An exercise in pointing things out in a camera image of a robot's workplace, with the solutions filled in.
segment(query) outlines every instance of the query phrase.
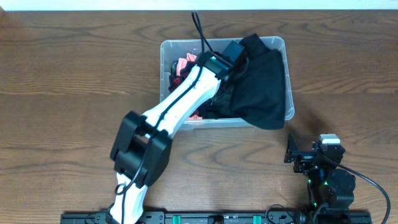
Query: wood grain surface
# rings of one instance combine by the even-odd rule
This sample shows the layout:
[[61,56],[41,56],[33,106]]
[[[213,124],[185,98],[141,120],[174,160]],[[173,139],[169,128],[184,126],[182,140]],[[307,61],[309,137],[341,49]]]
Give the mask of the wood grain surface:
[[[295,116],[280,131],[180,131],[145,204],[168,210],[265,210],[308,204],[306,178],[284,164],[287,133],[303,149],[324,132],[342,164],[382,185],[398,223],[398,13],[200,12],[207,38],[285,40]],[[0,24],[0,222],[59,223],[114,202],[109,153],[123,116],[159,102],[160,44],[197,39],[186,11],[6,12]],[[382,194],[357,178],[351,208],[374,223]]]
[[2,19],[3,13],[4,13],[4,9],[0,6],[0,22],[1,22],[1,19]]

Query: clear plastic bin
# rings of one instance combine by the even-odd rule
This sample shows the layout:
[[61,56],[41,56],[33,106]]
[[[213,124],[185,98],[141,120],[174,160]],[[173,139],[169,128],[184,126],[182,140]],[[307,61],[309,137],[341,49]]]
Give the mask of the clear plastic bin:
[[[208,39],[214,51],[222,52],[231,42],[239,42],[242,38],[230,39]],[[294,115],[294,104],[292,97],[292,88],[290,86],[289,69],[287,66],[285,42],[280,37],[260,37],[263,43],[270,49],[278,49],[282,53],[285,65],[285,82],[286,82],[286,111],[285,120],[290,120]],[[169,92],[169,75],[170,66],[174,60],[185,58],[187,53],[198,55],[201,52],[200,40],[166,40],[160,46],[160,102],[170,95]],[[252,126],[241,118],[225,118],[225,119],[199,119],[186,120],[181,129],[194,128],[229,128],[229,127],[246,127]]]

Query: black cloth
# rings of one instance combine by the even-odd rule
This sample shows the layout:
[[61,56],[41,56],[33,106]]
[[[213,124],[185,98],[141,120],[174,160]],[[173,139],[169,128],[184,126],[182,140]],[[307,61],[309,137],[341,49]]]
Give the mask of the black cloth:
[[232,77],[232,114],[262,129],[285,122],[285,70],[282,54],[268,49],[257,34],[240,41],[249,58],[246,72]]
[[212,99],[199,106],[199,116],[203,119],[238,118],[229,109],[233,90],[233,85],[222,85]]

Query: clothing pile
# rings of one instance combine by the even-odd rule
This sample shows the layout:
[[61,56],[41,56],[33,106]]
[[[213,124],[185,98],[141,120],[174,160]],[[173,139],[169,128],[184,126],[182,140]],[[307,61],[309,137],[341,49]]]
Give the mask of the clothing pile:
[[[222,83],[217,94],[204,102],[189,119],[242,118],[262,129],[283,128],[285,121],[285,70],[282,54],[267,48],[257,34],[240,42],[248,60],[242,71]],[[190,53],[172,63],[170,92],[197,64]]]

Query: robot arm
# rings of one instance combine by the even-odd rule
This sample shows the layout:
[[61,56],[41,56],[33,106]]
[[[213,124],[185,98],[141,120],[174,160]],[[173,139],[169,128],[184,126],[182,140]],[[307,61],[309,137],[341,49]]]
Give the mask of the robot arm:
[[[151,126],[155,126],[161,112],[163,112],[169,104],[171,104],[178,96],[180,96],[196,79],[199,66],[194,66],[185,81],[173,91],[169,97],[154,108],[146,111],[143,116],[146,117],[145,122]],[[165,115],[157,128],[158,131],[166,130],[169,138],[173,138],[182,123],[206,100],[212,98],[218,88],[221,80],[215,77],[215,73],[203,67],[199,81],[186,95],[184,95]],[[118,185],[127,186],[131,179],[125,174],[117,173]],[[135,223],[143,213],[142,204],[147,192],[148,186],[138,187],[133,184],[126,192],[124,204],[124,223]],[[114,206],[110,210],[113,219],[121,223],[122,219],[122,202],[123,195],[117,195]]]
[[[170,148],[175,133],[202,103],[217,93],[222,80],[226,80],[243,61],[242,55],[243,47],[235,42],[227,46],[222,57],[210,51],[206,52],[198,60],[203,66],[201,74],[199,74],[200,67],[194,66],[184,82],[159,105],[146,111],[142,116],[131,111],[124,117],[111,151],[111,158],[115,161],[114,169],[117,172],[118,186],[122,186],[116,189],[117,193],[128,186],[135,175],[137,178],[123,195],[116,196],[115,203],[109,211],[111,223],[130,224],[138,221],[143,213],[142,204],[147,188],[160,177],[169,163]],[[195,86],[168,110],[154,130],[163,111],[193,85],[199,75]],[[147,139],[152,137],[151,144],[146,144],[138,136]]]

